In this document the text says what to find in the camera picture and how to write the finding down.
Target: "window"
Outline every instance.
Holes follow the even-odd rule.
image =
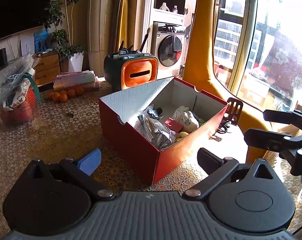
[[[222,54],[223,54],[223,51],[218,50],[218,57],[221,57],[221,58],[222,58]]]
[[[230,50],[230,51],[231,51],[231,49],[232,49],[232,44],[230,44],[230,43],[225,43],[224,48],[225,48],[226,50]]]
[[[227,38],[227,33],[222,32],[222,31],[217,31],[217,37],[226,39]]]
[[[235,35],[234,34],[230,34],[230,33],[227,34],[227,40],[228,41],[234,41],[234,39],[235,39]]]
[[[250,58],[250,59],[254,59],[254,55],[255,55],[255,53],[254,53],[253,51],[251,51],[251,52],[250,52],[250,55],[249,55],[249,58]]]
[[[218,69],[217,78],[228,86],[240,41],[245,0],[220,0],[220,2],[221,10],[214,49],[221,50],[217,52],[214,50],[214,60],[223,66]]]
[[[264,109],[302,103],[302,0],[258,0],[255,32],[237,96]]]
[[[218,22],[218,28],[227,30],[228,26],[229,26],[229,24],[227,22],[225,22],[225,21],[219,21]]]
[[[224,41],[219,41],[219,40],[217,40],[217,41],[215,42],[214,46],[219,47],[219,48],[223,48],[223,49],[224,49],[225,44],[226,44],[226,43],[225,43]]]
[[[230,54],[224,52],[223,55],[222,55],[222,58],[224,58],[224,59],[229,59],[229,58],[230,58]]]
[[[258,45],[258,44],[257,44],[255,41],[253,41],[253,42],[252,42],[251,48],[252,48],[252,49],[257,49],[257,45]]]

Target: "blue gripper pad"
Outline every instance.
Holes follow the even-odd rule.
[[[88,154],[81,156],[75,160],[75,165],[78,169],[90,176],[101,163],[101,151],[99,149],[94,150]]]

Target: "potted plant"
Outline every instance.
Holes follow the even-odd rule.
[[[51,33],[51,43],[55,44],[58,48],[61,60],[63,61],[63,71],[73,72],[73,71],[81,71],[82,63],[83,63],[83,55],[84,51],[81,46],[73,44],[73,8],[74,5],[79,0],[64,0],[64,6],[67,12],[67,8],[71,5],[71,28],[69,25],[68,13],[66,13],[67,18],[67,31],[64,29],[58,30],[58,26],[62,25],[64,18],[64,14],[61,10],[62,3],[51,0],[46,8],[45,18],[43,20],[43,26],[48,29],[53,24],[55,27],[55,31]]]

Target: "flower decal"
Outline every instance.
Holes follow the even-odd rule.
[[[292,82],[292,86],[296,89],[301,89],[302,88],[302,78],[299,76],[296,76]]]
[[[275,54],[275,57],[278,59],[278,63],[282,65],[283,63],[289,62],[289,59],[287,58],[288,55],[289,53],[286,50],[280,48],[279,51]]]

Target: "red cardboard box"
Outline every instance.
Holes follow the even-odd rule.
[[[134,129],[138,111],[149,105],[163,110],[161,122],[186,106],[205,124],[177,143],[158,150]],[[219,127],[227,102],[178,78],[160,79],[99,98],[102,132],[135,172],[157,183],[197,152]]]

